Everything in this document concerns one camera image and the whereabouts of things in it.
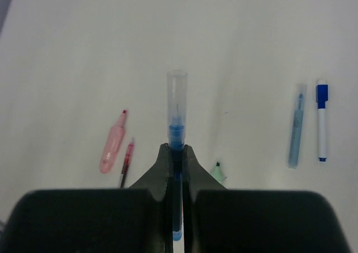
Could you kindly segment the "red gel pen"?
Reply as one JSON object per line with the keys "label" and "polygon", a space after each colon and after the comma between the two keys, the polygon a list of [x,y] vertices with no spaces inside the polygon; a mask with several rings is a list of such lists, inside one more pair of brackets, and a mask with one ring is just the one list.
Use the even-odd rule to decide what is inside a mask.
{"label": "red gel pen", "polygon": [[120,181],[119,181],[119,188],[124,188],[125,186],[125,181],[126,181],[126,177],[128,174],[128,169],[131,163],[131,158],[133,155],[133,150],[135,147],[135,140],[134,138],[132,138],[131,142],[128,144],[127,150],[126,150],[126,154],[125,154],[125,158],[124,158],[124,162],[123,162],[123,167],[121,170],[121,175],[120,175]]}

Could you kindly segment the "dark blue gel pen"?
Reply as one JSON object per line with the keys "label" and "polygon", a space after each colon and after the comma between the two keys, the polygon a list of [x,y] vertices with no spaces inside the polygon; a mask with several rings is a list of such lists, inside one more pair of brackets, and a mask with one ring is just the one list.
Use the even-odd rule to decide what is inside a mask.
{"label": "dark blue gel pen", "polygon": [[173,228],[174,241],[182,238],[182,152],[185,146],[185,124],[173,116],[168,127],[168,144],[173,160]]}

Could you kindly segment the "white marker pen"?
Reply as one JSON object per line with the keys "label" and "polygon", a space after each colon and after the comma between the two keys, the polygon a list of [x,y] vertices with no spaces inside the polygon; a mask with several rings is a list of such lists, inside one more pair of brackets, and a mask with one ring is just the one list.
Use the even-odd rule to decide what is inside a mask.
{"label": "white marker pen", "polygon": [[328,83],[322,79],[317,81],[316,87],[317,103],[317,155],[319,162],[327,161],[327,126],[326,126],[326,104],[328,102]]}

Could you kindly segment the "light blue pen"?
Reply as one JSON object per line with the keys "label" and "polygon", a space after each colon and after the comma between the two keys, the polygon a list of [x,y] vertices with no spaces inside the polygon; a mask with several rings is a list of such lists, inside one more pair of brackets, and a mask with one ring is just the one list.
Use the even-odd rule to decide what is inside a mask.
{"label": "light blue pen", "polygon": [[293,117],[291,124],[290,146],[288,155],[288,166],[290,168],[297,168],[299,162],[306,91],[306,84],[297,84],[294,96]]}

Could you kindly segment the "small clear pen cap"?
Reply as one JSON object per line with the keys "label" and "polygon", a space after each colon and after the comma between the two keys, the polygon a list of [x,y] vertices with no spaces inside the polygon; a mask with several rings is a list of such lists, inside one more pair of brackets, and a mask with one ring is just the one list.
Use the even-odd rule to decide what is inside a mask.
{"label": "small clear pen cap", "polygon": [[187,73],[173,70],[167,73],[168,124],[185,125],[187,113]]}

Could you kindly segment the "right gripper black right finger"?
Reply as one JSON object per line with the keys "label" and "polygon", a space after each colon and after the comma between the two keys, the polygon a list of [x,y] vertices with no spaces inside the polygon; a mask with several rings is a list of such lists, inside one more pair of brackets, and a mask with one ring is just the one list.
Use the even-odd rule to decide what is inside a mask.
{"label": "right gripper black right finger", "polygon": [[350,252],[330,203],[313,191],[229,190],[186,146],[186,252]]}

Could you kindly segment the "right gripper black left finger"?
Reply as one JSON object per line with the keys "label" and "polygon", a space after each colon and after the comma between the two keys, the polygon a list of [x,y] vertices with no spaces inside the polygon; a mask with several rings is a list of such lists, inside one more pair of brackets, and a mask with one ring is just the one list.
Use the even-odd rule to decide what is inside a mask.
{"label": "right gripper black left finger", "polygon": [[1,235],[2,252],[172,252],[173,162],[167,144],[126,189],[25,194]]}

